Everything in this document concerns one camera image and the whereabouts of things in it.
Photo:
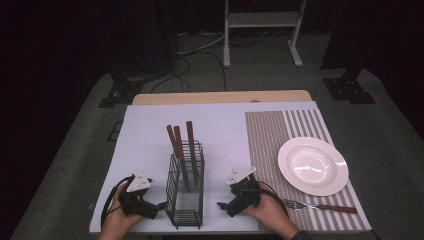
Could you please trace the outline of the brown handled fork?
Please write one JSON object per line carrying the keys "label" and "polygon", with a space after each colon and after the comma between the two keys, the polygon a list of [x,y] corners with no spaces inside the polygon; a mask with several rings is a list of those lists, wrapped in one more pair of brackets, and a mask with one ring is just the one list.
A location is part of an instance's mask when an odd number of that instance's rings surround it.
{"label": "brown handled fork", "polygon": [[348,213],[348,214],[357,214],[358,211],[354,207],[345,207],[345,206],[332,206],[332,205],[322,205],[322,204],[307,204],[301,201],[294,201],[289,199],[283,199],[283,203],[286,207],[291,209],[303,209],[303,208],[311,208],[311,209],[319,209],[319,210],[328,210],[335,211],[340,213]]}

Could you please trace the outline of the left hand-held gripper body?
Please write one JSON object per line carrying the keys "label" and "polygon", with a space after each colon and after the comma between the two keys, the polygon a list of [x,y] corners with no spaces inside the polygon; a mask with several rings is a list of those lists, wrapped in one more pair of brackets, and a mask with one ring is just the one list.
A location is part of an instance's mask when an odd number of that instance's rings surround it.
{"label": "left hand-held gripper body", "polygon": [[150,186],[151,181],[143,172],[130,176],[118,198],[126,215],[136,214],[145,218],[156,218],[159,207],[144,200],[144,195]]}

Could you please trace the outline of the striped placemat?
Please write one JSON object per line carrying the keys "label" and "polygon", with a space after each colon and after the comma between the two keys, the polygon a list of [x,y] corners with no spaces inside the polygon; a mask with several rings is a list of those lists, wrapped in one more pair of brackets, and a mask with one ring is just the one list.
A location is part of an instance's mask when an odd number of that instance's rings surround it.
{"label": "striped placemat", "polygon": [[247,112],[246,126],[251,164],[255,176],[273,187],[283,199],[307,204],[354,207],[357,214],[311,208],[290,209],[289,217],[301,229],[315,232],[362,232],[371,226],[348,179],[345,187],[329,196],[313,196],[293,187],[278,166],[278,152],[288,140],[313,137],[334,146],[324,120],[317,110]]}

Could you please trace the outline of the black stand base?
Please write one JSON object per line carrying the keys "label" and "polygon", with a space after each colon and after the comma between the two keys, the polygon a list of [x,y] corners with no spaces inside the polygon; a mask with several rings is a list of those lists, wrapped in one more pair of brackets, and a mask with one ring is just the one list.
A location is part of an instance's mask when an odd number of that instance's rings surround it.
{"label": "black stand base", "polygon": [[346,100],[351,104],[374,104],[372,96],[358,82],[361,67],[349,67],[341,77],[324,78],[323,82],[333,100]]}
{"label": "black stand base", "polygon": [[100,108],[112,108],[116,104],[129,104],[143,88],[142,80],[130,80],[124,73],[115,72],[111,74],[112,87],[100,104]]}

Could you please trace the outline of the white metal stand frame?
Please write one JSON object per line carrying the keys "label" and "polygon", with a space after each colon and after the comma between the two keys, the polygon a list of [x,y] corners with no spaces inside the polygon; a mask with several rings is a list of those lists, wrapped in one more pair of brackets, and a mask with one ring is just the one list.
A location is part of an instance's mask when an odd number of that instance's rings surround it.
{"label": "white metal stand frame", "polygon": [[292,37],[287,41],[294,65],[302,67],[303,63],[297,51],[296,44],[303,21],[307,0],[301,0],[296,12],[259,12],[259,13],[231,13],[230,0],[225,0],[224,11],[224,44],[223,66],[231,66],[229,36],[230,30],[235,28],[278,28],[292,27]]}

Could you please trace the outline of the person's left hand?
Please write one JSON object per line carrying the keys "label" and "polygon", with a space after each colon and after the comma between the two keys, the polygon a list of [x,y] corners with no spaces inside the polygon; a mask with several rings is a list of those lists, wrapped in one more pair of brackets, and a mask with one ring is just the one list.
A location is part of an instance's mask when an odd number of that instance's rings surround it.
{"label": "person's left hand", "polygon": [[127,216],[122,210],[119,196],[123,189],[124,185],[121,185],[114,194],[112,205],[106,214],[97,240],[123,240],[134,225],[144,220],[144,217],[140,215]]}

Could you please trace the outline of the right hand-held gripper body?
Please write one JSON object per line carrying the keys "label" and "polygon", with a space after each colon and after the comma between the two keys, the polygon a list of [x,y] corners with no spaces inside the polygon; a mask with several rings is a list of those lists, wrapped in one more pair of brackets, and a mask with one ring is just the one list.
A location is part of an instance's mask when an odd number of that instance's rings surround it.
{"label": "right hand-held gripper body", "polygon": [[238,215],[251,205],[259,204],[261,187],[254,176],[255,171],[255,167],[234,168],[226,178],[226,184],[235,196],[224,206],[230,217]]}

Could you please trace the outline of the brown handled cutlery piece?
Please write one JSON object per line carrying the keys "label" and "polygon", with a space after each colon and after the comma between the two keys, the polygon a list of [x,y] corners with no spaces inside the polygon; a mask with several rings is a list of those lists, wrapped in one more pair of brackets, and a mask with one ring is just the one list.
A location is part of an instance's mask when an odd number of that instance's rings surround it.
{"label": "brown handled cutlery piece", "polygon": [[175,134],[174,134],[173,127],[174,126],[167,125],[166,126],[166,130],[168,132],[168,136],[169,136],[171,145],[173,147],[174,154],[175,154],[177,160],[179,161],[179,159],[178,159],[178,153],[177,153],[177,145],[176,145],[176,140],[175,140]]}
{"label": "brown handled cutlery piece", "polygon": [[194,179],[195,186],[197,186],[199,174],[198,174],[198,170],[197,170],[197,161],[196,161],[195,142],[194,142],[194,133],[193,133],[192,121],[186,122],[186,129],[187,129],[187,137],[188,137],[190,157],[191,157],[191,163],[192,163],[193,179]]}
{"label": "brown handled cutlery piece", "polygon": [[186,189],[187,192],[191,192],[190,180],[189,180],[189,176],[188,176],[188,172],[187,172],[187,168],[186,168],[186,161],[185,161],[185,158],[184,158],[185,156],[184,156],[183,144],[182,144],[182,139],[181,139],[180,127],[174,126],[173,130],[174,130],[174,134],[175,134],[178,159],[180,161],[181,174],[182,174],[182,177],[183,177],[185,189]]}

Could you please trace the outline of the person's right hand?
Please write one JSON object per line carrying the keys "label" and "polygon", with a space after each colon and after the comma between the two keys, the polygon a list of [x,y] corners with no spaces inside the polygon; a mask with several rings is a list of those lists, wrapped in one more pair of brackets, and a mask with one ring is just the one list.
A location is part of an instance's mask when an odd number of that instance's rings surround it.
{"label": "person's right hand", "polygon": [[262,223],[267,229],[279,235],[283,240],[291,240],[300,229],[287,217],[280,204],[271,196],[262,193],[256,207],[247,207],[242,211]]}

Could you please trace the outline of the white round plate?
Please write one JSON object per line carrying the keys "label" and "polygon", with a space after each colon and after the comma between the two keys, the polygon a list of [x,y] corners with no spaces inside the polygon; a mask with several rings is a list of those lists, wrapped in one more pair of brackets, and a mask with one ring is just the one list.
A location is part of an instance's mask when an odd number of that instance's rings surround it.
{"label": "white round plate", "polygon": [[329,196],[348,182],[349,169],[341,153],[331,144],[313,137],[297,137],[278,152],[278,166],[296,189],[313,196]]}

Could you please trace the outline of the white table sheet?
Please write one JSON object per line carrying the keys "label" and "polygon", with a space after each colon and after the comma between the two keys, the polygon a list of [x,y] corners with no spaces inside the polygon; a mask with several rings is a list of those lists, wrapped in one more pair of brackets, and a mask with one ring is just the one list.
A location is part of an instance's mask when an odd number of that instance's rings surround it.
{"label": "white table sheet", "polygon": [[315,102],[258,102],[181,105],[133,105],[127,108],[106,179],[90,223],[89,232],[100,231],[100,214],[112,187],[122,178],[142,171],[153,179],[145,199],[157,204],[166,199],[166,182],[172,147],[166,127],[179,126],[186,133],[192,121],[194,137],[203,146],[205,159],[203,226],[172,226],[161,212],[154,220],[144,220],[133,227],[136,233],[247,233],[256,232],[258,223],[248,216],[229,217],[217,206],[232,199],[225,178],[233,168],[253,164],[253,145],[248,142],[248,112],[280,113],[263,131],[276,137],[268,146],[271,152],[260,156],[278,167],[280,147],[290,138],[309,136],[332,141]]}

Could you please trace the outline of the dark floor socket plate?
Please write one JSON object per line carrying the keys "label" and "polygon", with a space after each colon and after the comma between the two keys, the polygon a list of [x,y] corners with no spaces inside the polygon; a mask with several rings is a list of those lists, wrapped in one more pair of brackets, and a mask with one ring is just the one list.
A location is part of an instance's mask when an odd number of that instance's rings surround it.
{"label": "dark floor socket plate", "polygon": [[116,142],[117,141],[119,134],[120,134],[120,131],[121,131],[121,128],[122,128],[122,125],[123,125],[122,121],[116,121],[115,122],[111,132],[108,135],[108,138],[107,138],[108,142]]}

